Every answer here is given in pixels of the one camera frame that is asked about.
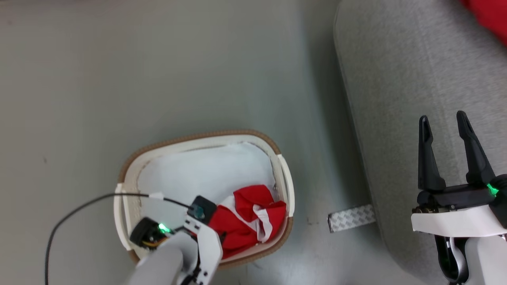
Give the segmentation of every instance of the laundry basket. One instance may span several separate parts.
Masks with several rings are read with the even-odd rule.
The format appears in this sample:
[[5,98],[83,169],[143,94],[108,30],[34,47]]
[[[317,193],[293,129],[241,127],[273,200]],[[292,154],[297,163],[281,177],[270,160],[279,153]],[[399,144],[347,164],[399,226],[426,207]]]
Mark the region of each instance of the laundry basket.
[[[144,147],[132,154],[123,165],[115,192],[141,192],[142,190],[138,189],[137,184],[141,172],[150,161],[161,156],[239,143],[253,144],[269,157],[275,180],[274,191],[278,194],[279,200],[287,204],[286,217],[274,238],[222,260],[219,268],[233,267],[262,258],[275,252],[287,240],[293,225],[295,205],[294,186],[288,165],[274,141],[262,133],[252,130],[219,131],[180,137]],[[140,258],[148,254],[148,251],[131,243],[128,237],[133,227],[142,218],[141,199],[131,196],[115,196],[114,216],[120,241],[133,262],[137,263]]]

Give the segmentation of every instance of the gray floor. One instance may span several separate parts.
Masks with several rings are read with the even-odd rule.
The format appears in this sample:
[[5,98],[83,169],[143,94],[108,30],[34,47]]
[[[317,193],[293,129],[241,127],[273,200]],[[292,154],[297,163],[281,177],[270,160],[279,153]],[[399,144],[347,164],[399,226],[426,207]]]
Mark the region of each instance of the gray floor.
[[[420,284],[376,225],[330,234],[328,213],[369,202],[333,47],[338,0],[0,2],[0,278],[42,282],[67,211],[114,189],[137,148],[196,132],[272,137],[296,185],[295,226],[214,284]],[[112,203],[61,228],[51,284],[121,284],[133,266]]]

